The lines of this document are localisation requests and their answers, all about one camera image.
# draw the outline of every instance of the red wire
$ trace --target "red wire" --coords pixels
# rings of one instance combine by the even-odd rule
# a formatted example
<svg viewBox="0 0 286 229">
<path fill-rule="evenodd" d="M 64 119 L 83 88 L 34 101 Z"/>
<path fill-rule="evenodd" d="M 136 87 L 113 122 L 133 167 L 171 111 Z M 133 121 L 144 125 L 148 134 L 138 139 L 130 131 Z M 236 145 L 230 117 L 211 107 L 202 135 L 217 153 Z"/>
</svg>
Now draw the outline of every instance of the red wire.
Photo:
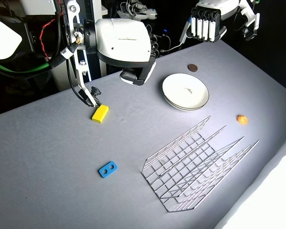
<svg viewBox="0 0 286 229">
<path fill-rule="evenodd" d="M 61 9 L 61 12 L 60 12 L 59 16 L 61 17 L 61 16 L 62 16 L 61 0 L 58 0 L 58 3 L 59 3 L 59 6 L 60 6 L 60 9 Z M 40 43 L 41 43 L 42 51 L 43 51 L 44 55 L 46 56 L 46 58 L 47 58 L 48 60 L 50 60 L 50 59 L 49 59 L 49 56 L 48 56 L 48 54 L 47 54 L 47 52 L 46 52 L 46 50 L 45 50 L 45 48 L 44 48 L 44 44 L 43 44 L 43 42 L 42 42 L 42 35 L 43 35 L 44 29 L 45 29 L 47 26 L 51 25 L 51 23 L 54 22 L 54 21 L 56 21 L 56 19 L 52 19 L 50 22 L 46 23 L 46 24 L 42 27 L 42 30 L 41 30 L 40 36 L 39 36 L 39 40 L 40 40 Z"/>
</svg>

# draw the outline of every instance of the brown round object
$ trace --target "brown round object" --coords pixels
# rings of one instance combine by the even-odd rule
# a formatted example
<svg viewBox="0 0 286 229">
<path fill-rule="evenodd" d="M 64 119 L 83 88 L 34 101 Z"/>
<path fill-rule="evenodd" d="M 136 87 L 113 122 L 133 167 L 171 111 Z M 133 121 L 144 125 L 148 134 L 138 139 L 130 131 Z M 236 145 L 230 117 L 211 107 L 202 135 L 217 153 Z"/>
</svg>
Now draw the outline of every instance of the brown round object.
<svg viewBox="0 0 286 229">
<path fill-rule="evenodd" d="M 187 68 L 191 71 L 191 72 L 196 72 L 198 70 L 198 67 L 195 64 L 189 64 L 187 66 Z"/>
<path fill-rule="evenodd" d="M 248 118 L 244 115 L 238 115 L 237 116 L 237 121 L 242 124 L 242 125 L 247 125 L 248 124 Z"/>
</svg>

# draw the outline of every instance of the wire grid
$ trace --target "wire grid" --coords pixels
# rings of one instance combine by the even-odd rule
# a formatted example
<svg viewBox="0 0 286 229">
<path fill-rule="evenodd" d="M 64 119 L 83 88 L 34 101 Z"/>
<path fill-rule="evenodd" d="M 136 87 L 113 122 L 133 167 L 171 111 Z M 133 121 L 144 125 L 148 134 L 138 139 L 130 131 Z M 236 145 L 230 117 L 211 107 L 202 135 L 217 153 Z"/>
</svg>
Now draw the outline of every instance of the wire grid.
<svg viewBox="0 0 286 229">
<path fill-rule="evenodd" d="M 185 132 L 145 161 L 142 174 L 169 212 L 195 208 L 216 185 L 205 186 L 205 183 L 208 184 L 208 181 L 211 180 L 210 176 L 213 173 L 218 174 L 217 169 L 224 163 L 229 162 L 233 168 L 236 165 L 234 161 L 236 160 L 238 163 L 251 150 L 248 146 L 238 154 L 224 160 L 222 156 L 244 137 L 215 151 L 208 141 L 220 133 L 224 127 L 208 139 L 204 139 L 198 133 L 209 118 Z M 225 177 L 224 172 L 219 174 L 223 175 L 220 179 L 216 179 L 218 182 Z"/>
</svg>

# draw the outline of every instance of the green cable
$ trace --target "green cable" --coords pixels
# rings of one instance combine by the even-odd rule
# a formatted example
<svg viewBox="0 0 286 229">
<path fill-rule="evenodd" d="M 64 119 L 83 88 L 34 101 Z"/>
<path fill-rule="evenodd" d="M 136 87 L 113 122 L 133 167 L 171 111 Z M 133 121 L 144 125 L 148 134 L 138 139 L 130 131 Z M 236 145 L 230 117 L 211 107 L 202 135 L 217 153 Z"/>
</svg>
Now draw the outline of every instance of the green cable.
<svg viewBox="0 0 286 229">
<path fill-rule="evenodd" d="M 0 69 L 1 70 L 4 70 L 6 72 L 10 72 L 10 73 L 33 73 L 33 72 L 36 72 L 36 71 L 39 71 L 39 70 L 42 70 L 42 69 L 45 69 L 45 68 L 48 68 L 50 65 L 49 63 L 44 63 L 36 68 L 33 68 L 33 69 L 30 69 L 30 70 L 27 70 L 27 71 L 23 71 L 23 72 L 15 72 L 15 71 L 12 71 L 6 67 L 3 67 L 2 65 L 0 65 Z"/>
</svg>

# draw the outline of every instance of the orange object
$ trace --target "orange object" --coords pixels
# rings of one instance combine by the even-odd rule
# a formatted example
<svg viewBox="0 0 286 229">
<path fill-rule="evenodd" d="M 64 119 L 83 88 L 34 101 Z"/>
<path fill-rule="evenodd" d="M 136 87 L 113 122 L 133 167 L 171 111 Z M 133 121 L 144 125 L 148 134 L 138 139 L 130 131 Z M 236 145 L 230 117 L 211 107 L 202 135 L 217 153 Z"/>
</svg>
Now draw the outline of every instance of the orange object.
<svg viewBox="0 0 286 229">
<path fill-rule="evenodd" d="M 242 125 L 247 125 L 248 124 L 248 118 L 244 115 L 238 115 L 237 116 L 237 121 L 242 124 Z"/>
</svg>

